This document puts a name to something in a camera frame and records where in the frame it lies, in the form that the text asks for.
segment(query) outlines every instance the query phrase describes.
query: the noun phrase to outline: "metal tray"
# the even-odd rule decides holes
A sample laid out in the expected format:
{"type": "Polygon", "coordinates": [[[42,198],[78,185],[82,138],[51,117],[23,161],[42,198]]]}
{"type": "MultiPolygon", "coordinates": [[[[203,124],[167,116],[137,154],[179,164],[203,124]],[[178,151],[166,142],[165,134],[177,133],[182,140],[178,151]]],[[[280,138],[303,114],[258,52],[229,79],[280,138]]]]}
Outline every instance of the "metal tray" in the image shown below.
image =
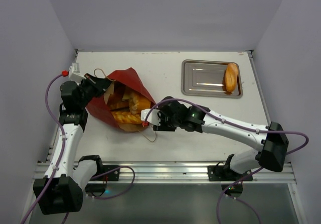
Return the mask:
{"type": "Polygon", "coordinates": [[[240,98],[243,95],[240,68],[233,92],[225,88],[224,74],[232,62],[185,60],[182,63],[182,93],[185,95],[240,98]]]}

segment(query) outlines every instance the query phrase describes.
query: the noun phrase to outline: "red bag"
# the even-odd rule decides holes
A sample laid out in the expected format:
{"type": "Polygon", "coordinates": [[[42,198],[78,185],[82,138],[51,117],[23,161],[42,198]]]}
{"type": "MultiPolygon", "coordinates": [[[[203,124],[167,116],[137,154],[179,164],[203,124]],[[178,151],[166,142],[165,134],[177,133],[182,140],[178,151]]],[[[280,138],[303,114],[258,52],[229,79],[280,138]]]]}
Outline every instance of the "red bag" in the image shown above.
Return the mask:
{"type": "MultiPolygon", "coordinates": [[[[133,68],[129,68],[127,70],[116,70],[108,75],[108,78],[115,80],[116,83],[122,83],[123,85],[137,91],[144,97],[146,97],[150,102],[151,106],[155,104],[154,99],[151,97],[150,93],[146,90],[143,83],[141,82],[137,72],[133,68]]],[[[125,127],[123,124],[116,122],[115,118],[113,117],[110,108],[106,105],[104,96],[99,98],[93,98],[91,102],[87,105],[87,109],[91,115],[99,120],[115,127],[120,128],[125,131],[137,131],[142,130],[142,125],[133,125],[136,127],[125,127]]]]}

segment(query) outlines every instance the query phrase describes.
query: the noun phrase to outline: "gray floor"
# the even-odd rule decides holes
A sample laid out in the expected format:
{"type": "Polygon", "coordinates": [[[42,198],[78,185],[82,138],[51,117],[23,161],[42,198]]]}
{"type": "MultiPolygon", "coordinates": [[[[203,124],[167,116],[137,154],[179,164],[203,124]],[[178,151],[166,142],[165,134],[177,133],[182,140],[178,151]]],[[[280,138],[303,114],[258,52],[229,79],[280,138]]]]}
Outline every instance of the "gray floor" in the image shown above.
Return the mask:
{"type": "MultiPolygon", "coordinates": [[[[109,185],[108,195],[125,186],[109,185]]],[[[127,194],[111,200],[84,200],[80,212],[71,213],[66,223],[217,223],[215,208],[220,186],[137,184],[127,194]]],[[[241,198],[260,214],[263,223],[298,223],[286,184],[250,184],[241,198]]],[[[223,198],[222,223],[258,223],[245,205],[223,198]]],[[[61,223],[64,215],[42,215],[34,211],[30,224],[61,223]]]]}

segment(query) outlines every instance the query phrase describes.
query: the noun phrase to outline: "white table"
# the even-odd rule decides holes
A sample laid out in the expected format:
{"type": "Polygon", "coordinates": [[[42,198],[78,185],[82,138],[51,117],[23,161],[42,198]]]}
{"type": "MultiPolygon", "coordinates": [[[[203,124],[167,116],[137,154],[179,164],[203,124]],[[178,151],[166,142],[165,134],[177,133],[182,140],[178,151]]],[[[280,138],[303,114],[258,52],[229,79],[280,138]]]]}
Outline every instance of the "white table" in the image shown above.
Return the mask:
{"type": "MultiPolygon", "coordinates": [[[[95,68],[102,68],[109,74],[133,67],[155,101],[170,95],[238,120],[267,124],[246,52],[80,52],[77,62],[82,74],[93,74],[95,68]],[[240,67],[243,96],[233,99],[183,95],[181,70],[186,59],[236,62],[240,67]]],[[[151,129],[144,133],[151,139],[154,137],[151,129]]],[[[228,155],[247,149],[248,146],[221,136],[188,133],[181,129],[158,132],[157,141],[150,143],[141,133],[117,130],[89,115],[76,160],[84,155],[98,154],[103,161],[211,161],[226,160],[228,155]]]]}

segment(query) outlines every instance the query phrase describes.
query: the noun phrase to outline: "tray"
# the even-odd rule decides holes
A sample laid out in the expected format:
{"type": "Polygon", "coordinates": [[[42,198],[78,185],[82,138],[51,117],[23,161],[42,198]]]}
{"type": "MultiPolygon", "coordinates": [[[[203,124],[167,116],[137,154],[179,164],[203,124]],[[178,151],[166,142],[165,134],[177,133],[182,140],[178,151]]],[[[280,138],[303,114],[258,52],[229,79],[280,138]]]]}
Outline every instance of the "tray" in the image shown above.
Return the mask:
{"type": "Polygon", "coordinates": [[[182,93],[193,96],[240,98],[243,95],[240,68],[237,86],[233,92],[225,88],[224,74],[229,63],[185,60],[182,63],[182,93]]]}

